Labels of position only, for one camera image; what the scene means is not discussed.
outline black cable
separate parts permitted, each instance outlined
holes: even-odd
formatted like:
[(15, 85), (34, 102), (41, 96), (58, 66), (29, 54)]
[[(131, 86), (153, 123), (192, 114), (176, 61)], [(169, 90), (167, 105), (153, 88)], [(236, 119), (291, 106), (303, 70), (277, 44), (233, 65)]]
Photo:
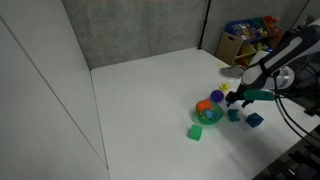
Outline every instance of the black cable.
[(297, 16), (296, 20), (294, 21), (294, 23), (292, 24), (292, 26), (290, 27), (290, 31), (292, 30), (293, 26), (296, 24), (296, 22), (298, 21), (299, 17), (301, 16), (302, 12), (304, 11), (304, 9), (307, 7), (307, 5), (309, 4), (310, 0), (308, 0), (306, 2), (306, 4), (303, 6), (302, 10), (300, 11), (299, 15)]
[(203, 40), (204, 32), (206, 30), (208, 15), (209, 15), (209, 11), (210, 11), (210, 5), (211, 5), (211, 0), (208, 1), (206, 16), (205, 16), (204, 21), (203, 21), (203, 27), (202, 27), (202, 31), (201, 31), (199, 44), (198, 44), (198, 49), (202, 49), (202, 47), (201, 47), (202, 46), (202, 40)]
[(307, 71), (307, 72), (314, 78), (314, 80), (316, 81), (316, 84), (319, 85), (319, 82), (318, 82), (318, 78), (319, 78), (319, 77), (317, 77), (317, 73), (316, 73), (316, 72), (315, 72), (314, 74), (312, 74), (312, 72), (311, 72), (310, 70), (308, 70), (308, 69), (303, 69), (303, 71)]
[(286, 124), (290, 127), (290, 129), (295, 132), (302, 140), (306, 141), (308, 144), (311, 144), (305, 137), (303, 137), (296, 129), (294, 129), (294, 127), (292, 127), (292, 125), (288, 122), (288, 120), (286, 119), (286, 117), (284, 116), (280, 106), (279, 106), (279, 103), (278, 103), (278, 85), (277, 85), (277, 78), (274, 76), (273, 77), (273, 80), (274, 80), (274, 86), (275, 86), (275, 102), (276, 102), (276, 105), (278, 107), (278, 110), (283, 118), (283, 120), (286, 122)]
[(315, 74), (317, 74), (317, 70), (314, 68), (314, 67), (312, 67), (310, 64), (307, 64), (307, 63), (305, 63), (305, 62), (299, 62), (299, 61), (294, 61), (294, 62), (292, 62), (292, 63), (300, 63), (300, 64), (303, 64), (303, 65), (305, 65), (305, 66), (308, 66), (310, 69), (312, 69), (313, 70), (313, 72), (315, 73)]
[(313, 139), (317, 140), (320, 142), (320, 139), (315, 137), (314, 135), (310, 134), (308, 131), (306, 131), (303, 127), (301, 127), (295, 120), (292, 119), (292, 117), (289, 115), (289, 113), (287, 112), (286, 108), (284, 107), (282, 100), (279, 98), (278, 99), (280, 102), (280, 106), (282, 107), (283, 112), (286, 114), (286, 116), (290, 119), (290, 121), (296, 125), (301, 131), (303, 131), (304, 133), (306, 133), (307, 135), (309, 135), (310, 137), (312, 137)]
[(296, 72), (296, 75), (300, 74), (308, 66), (308, 64), (310, 63), (310, 61), (313, 58), (313, 56), (314, 56), (314, 54), (308, 56), (308, 58), (309, 58), (308, 62), (304, 62), (305, 64), (304, 64), (304, 66), (302, 68), (299, 67), (300, 70), (298, 72)]

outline white surface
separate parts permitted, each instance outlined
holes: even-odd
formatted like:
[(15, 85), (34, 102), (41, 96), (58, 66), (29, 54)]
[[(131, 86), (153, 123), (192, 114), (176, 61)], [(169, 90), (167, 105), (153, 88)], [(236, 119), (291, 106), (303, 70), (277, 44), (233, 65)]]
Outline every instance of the white surface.
[[(223, 66), (193, 48), (92, 71), (111, 180), (250, 179), (299, 140), (274, 102), (231, 106), (242, 119), (264, 117), (255, 129), (225, 116), (204, 127), (199, 142), (188, 139), (196, 103), (227, 81)], [(285, 105), (307, 130), (319, 124), (298, 105)]]
[(108, 180), (106, 167), (0, 21), (0, 179)]
[(0, 0), (0, 14), (105, 163), (90, 72), (61, 0)]

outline gray wall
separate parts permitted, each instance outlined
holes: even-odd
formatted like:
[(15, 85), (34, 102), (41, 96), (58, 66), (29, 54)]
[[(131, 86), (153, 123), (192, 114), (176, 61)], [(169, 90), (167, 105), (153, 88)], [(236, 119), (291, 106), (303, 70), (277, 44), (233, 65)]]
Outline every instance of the gray wall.
[(2, 18), (0, 39), (0, 179), (109, 180), (105, 162)]
[[(203, 47), (227, 21), (273, 15), (292, 25), (307, 0), (212, 0)], [(89, 68), (197, 46), (207, 0), (63, 0)]]
[(297, 22), (295, 23), (294, 27), (297, 27), (298, 25), (304, 25), (306, 23), (306, 19), (308, 15), (311, 15), (314, 18), (320, 17), (320, 1), (319, 0), (310, 0), (299, 18), (297, 19)]
[(106, 164), (90, 71), (61, 0), (0, 4), (1, 20)]

